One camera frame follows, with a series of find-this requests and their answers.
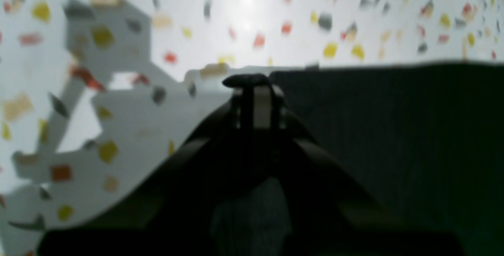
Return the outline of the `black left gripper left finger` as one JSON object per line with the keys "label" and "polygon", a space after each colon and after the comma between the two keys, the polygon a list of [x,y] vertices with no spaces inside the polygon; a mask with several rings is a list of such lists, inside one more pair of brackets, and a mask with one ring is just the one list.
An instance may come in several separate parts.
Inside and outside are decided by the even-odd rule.
{"label": "black left gripper left finger", "polygon": [[255,74],[223,82],[238,93],[120,204],[93,222],[48,232],[40,256],[221,256],[216,204],[247,190]]}

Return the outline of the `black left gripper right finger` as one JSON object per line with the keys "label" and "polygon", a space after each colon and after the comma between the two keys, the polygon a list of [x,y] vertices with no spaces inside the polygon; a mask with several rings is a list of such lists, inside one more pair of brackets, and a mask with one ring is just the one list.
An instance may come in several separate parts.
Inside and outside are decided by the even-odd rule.
{"label": "black left gripper right finger", "polygon": [[450,232],[414,227],[384,210],[314,141],[286,107],[282,91],[252,75],[254,171],[275,177],[291,232],[282,256],[459,256]]}

